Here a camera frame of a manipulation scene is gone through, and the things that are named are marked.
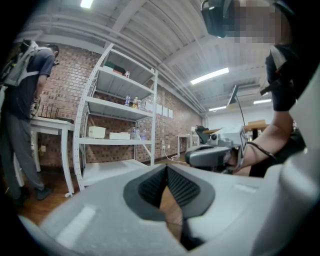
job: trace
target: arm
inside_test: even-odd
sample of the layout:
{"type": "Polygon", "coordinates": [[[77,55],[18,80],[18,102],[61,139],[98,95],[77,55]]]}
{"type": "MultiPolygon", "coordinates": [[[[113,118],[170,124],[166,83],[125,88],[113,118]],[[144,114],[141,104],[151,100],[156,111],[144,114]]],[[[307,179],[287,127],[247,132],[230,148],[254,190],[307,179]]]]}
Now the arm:
{"type": "MultiPolygon", "coordinates": [[[[253,142],[261,146],[264,150],[276,154],[288,142],[292,127],[293,119],[288,111],[275,111],[271,124],[253,142]]],[[[260,150],[247,144],[242,168],[255,165],[267,158],[268,156],[260,150]]],[[[230,164],[236,164],[234,161],[234,159],[231,159],[230,164]]]]}
{"type": "Polygon", "coordinates": [[[47,75],[46,74],[42,74],[39,76],[38,78],[38,83],[36,85],[36,90],[35,90],[35,97],[37,99],[39,99],[40,97],[40,94],[42,93],[44,87],[45,87],[45,84],[47,82],[47,75]]]}

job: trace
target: person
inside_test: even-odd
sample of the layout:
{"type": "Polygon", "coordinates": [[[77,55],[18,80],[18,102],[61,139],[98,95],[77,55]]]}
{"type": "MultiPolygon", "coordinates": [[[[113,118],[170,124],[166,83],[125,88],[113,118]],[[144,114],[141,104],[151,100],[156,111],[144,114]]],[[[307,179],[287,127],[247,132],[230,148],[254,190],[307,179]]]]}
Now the person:
{"type": "Polygon", "coordinates": [[[2,167],[17,207],[23,206],[29,191],[25,187],[20,188],[18,184],[13,164],[14,153],[28,182],[35,189],[38,200],[45,199],[53,191],[52,188],[44,185],[38,176],[31,149],[31,106],[34,98],[40,98],[59,54],[57,45],[48,44],[45,47],[47,48],[39,50],[34,55],[27,66],[28,72],[39,71],[39,74],[26,77],[17,87],[8,87],[1,112],[2,167]]]}
{"type": "MultiPolygon", "coordinates": [[[[274,154],[278,163],[283,163],[289,156],[305,148],[299,131],[292,133],[293,119],[289,110],[307,87],[319,64],[320,49],[310,37],[307,39],[319,23],[316,13],[319,3],[295,0],[279,0],[273,4],[265,0],[226,2],[230,3],[224,26],[226,36],[234,37],[237,42],[249,39],[255,43],[274,45],[290,64],[293,87],[290,90],[276,87],[271,91],[274,110],[272,122],[253,141],[274,154]]],[[[205,22],[209,31],[211,27],[206,19],[205,22]]],[[[271,84],[279,77],[271,53],[266,57],[265,65],[267,81],[271,84]]],[[[235,166],[237,161],[237,154],[231,154],[228,163],[235,166]]],[[[272,158],[253,145],[246,146],[241,168],[251,166],[250,176],[263,177],[268,167],[274,164],[276,162],[272,158]]]]}

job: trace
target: ceiling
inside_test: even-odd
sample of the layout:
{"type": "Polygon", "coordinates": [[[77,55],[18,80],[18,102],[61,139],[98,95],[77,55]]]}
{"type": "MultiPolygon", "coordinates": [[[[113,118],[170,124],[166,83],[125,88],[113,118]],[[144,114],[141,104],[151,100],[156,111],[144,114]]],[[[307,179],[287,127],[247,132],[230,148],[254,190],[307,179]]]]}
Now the ceiling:
{"type": "Polygon", "coordinates": [[[252,106],[262,98],[258,92],[267,83],[269,45],[209,35],[201,0],[93,0],[90,9],[81,8],[80,3],[51,0],[42,4],[26,22],[21,37],[65,44],[77,41],[100,53],[114,43],[118,51],[156,68],[161,82],[198,113],[225,106],[236,84],[241,85],[241,105],[252,106]],[[227,74],[190,83],[227,67],[227,74]]]}

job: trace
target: red brick wall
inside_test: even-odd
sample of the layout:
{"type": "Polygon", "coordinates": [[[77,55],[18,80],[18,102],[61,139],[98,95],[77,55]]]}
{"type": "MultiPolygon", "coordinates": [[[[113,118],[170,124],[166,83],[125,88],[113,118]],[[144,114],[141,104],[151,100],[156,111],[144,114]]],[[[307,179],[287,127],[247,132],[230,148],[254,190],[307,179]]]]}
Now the red brick wall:
{"type": "MultiPolygon", "coordinates": [[[[60,64],[52,69],[51,76],[48,78],[41,95],[41,107],[38,113],[40,116],[53,117],[57,108],[59,108],[59,117],[75,120],[83,88],[100,55],[73,46],[62,44],[58,46],[60,53],[57,60],[60,64]]],[[[111,99],[113,102],[124,104],[123,100],[103,94],[96,93],[95,97],[104,100],[111,99]]],[[[156,159],[164,156],[161,153],[162,143],[166,146],[165,152],[168,156],[176,154],[176,135],[188,134],[192,126],[202,124],[202,119],[197,113],[160,86],[158,86],[157,90],[157,103],[173,110],[173,118],[159,114],[156,115],[156,159]]],[[[138,124],[140,131],[146,129],[148,140],[151,139],[151,120],[152,119],[149,118],[138,124]]],[[[88,125],[105,127],[106,134],[108,134],[109,132],[130,132],[135,124],[129,121],[90,115],[88,125]]],[[[68,158],[70,167],[73,166],[72,136],[73,133],[70,132],[68,136],[68,158]]],[[[46,152],[39,157],[42,166],[62,166],[60,142],[61,138],[58,135],[39,133],[39,145],[46,145],[47,147],[46,152]]],[[[186,141],[183,139],[181,151],[185,150],[186,141]]],[[[133,156],[134,146],[88,145],[86,150],[88,163],[132,159],[133,156]]],[[[137,147],[137,160],[141,162],[150,160],[143,146],[137,147]]]]}

